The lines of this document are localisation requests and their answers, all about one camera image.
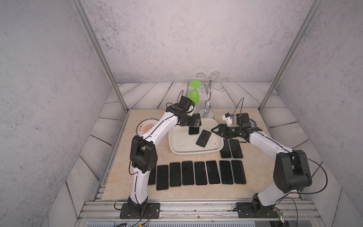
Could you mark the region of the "black phone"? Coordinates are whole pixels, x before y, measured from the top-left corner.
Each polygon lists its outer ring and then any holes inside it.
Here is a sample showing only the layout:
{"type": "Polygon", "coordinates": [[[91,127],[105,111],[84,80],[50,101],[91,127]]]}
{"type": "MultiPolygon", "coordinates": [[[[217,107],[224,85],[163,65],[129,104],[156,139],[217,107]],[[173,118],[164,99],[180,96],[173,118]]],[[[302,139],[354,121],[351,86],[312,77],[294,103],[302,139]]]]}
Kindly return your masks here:
{"type": "Polygon", "coordinates": [[[231,162],[227,160],[219,161],[220,175],[222,184],[233,184],[233,173],[231,162]]]}
{"type": "Polygon", "coordinates": [[[158,191],[164,191],[169,188],[169,166],[159,165],[157,167],[157,186],[158,191]]]}
{"type": "Polygon", "coordinates": [[[232,160],[233,179],[235,184],[247,184],[244,166],[240,160],[232,160]]]}
{"type": "Polygon", "coordinates": [[[198,135],[199,134],[199,127],[189,127],[188,134],[189,135],[198,135]]]}
{"type": "Polygon", "coordinates": [[[206,161],[206,166],[209,184],[221,184],[217,162],[215,160],[206,161]]]}

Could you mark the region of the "dark phone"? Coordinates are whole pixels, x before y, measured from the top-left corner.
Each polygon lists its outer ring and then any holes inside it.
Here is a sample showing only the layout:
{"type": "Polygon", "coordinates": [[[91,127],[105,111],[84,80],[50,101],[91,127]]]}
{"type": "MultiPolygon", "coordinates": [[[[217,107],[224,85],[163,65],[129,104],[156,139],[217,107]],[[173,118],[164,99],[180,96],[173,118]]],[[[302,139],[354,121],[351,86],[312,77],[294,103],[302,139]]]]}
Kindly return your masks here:
{"type": "Polygon", "coordinates": [[[226,139],[223,139],[223,147],[220,150],[220,155],[222,159],[230,159],[232,157],[229,142],[226,139]]]}

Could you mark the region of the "white plastic storage box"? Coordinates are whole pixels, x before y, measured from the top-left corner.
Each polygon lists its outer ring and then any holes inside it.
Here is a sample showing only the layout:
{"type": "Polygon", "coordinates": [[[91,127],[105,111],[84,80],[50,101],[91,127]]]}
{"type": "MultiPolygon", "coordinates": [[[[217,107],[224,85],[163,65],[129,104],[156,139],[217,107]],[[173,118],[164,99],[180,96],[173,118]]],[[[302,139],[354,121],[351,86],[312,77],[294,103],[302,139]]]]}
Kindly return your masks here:
{"type": "Polygon", "coordinates": [[[211,134],[204,148],[196,144],[197,139],[203,130],[211,132],[211,129],[217,125],[218,123],[214,119],[202,118],[199,134],[197,135],[189,135],[189,127],[175,126],[168,133],[171,151],[178,155],[203,154],[220,151],[224,146],[223,138],[214,133],[211,134]]]}

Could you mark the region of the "phone with purple clear case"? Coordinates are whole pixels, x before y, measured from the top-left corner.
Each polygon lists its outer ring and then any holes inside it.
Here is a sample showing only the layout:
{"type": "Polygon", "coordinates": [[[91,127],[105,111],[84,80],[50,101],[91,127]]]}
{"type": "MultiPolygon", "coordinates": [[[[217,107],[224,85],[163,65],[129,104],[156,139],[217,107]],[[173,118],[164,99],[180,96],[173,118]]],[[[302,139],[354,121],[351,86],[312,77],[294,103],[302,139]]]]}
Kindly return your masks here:
{"type": "Polygon", "coordinates": [[[155,185],[156,184],[156,173],[157,167],[155,166],[151,171],[148,179],[148,185],[155,185]]]}

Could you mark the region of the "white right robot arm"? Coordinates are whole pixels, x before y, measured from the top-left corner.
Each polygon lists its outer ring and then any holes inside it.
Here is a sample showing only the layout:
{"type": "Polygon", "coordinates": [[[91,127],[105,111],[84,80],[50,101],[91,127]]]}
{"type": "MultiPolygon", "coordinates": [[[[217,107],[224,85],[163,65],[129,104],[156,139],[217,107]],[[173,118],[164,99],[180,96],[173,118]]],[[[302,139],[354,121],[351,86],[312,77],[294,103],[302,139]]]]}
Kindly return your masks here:
{"type": "Polygon", "coordinates": [[[273,172],[274,182],[265,190],[253,196],[250,210],[256,216],[262,216],[272,211],[276,202],[287,196],[289,193],[296,193],[312,184],[312,177],[305,152],[292,150],[268,137],[258,127],[229,127],[226,124],[219,124],[211,130],[224,139],[243,138],[266,154],[274,161],[273,172]]]}

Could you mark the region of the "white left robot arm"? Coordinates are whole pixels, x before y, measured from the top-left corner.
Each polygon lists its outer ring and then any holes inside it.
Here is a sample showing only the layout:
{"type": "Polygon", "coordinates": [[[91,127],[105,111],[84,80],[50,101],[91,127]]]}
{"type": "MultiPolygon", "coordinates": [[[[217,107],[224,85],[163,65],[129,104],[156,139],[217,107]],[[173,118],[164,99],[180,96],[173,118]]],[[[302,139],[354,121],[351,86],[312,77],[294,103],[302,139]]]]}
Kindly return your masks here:
{"type": "Polygon", "coordinates": [[[164,115],[142,136],[134,136],[131,142],[130,165],[134,176],[131,195],[127,204],[141,216],[147,207],[147,185],[151,170],[157,164],[157,146],[161,139],[175,126],[201,126],[200,115],[194,114],[195,103],[190,99],[171,104],[164,115]]]}

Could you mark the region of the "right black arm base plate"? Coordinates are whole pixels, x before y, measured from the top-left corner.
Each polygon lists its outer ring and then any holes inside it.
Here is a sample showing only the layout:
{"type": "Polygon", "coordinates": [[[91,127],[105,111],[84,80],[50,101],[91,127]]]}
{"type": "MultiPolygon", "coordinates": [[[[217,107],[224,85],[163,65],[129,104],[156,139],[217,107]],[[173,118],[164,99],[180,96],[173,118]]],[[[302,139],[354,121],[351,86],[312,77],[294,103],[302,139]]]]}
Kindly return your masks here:
{"type": "Polygon", "coordinates": [[[252,202],[238,202],[233,208],[238,218],[278,218],[278,212],[273,206],[260,206],[252,202]]]}

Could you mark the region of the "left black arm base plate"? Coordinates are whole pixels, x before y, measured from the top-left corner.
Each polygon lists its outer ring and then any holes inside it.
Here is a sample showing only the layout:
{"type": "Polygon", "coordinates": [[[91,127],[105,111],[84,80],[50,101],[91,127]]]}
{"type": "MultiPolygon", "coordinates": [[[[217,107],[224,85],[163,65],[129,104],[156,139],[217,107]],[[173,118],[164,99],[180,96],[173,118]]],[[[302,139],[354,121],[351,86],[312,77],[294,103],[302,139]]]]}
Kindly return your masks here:
{"type": "Polygon", "coordinates": [[[141,219],[150,218],[158,219],[160,215],[160,203],[145,202],[137,205],[132,202],[131,205],[124,203],[121,208],[120,219],[141,219]]]}

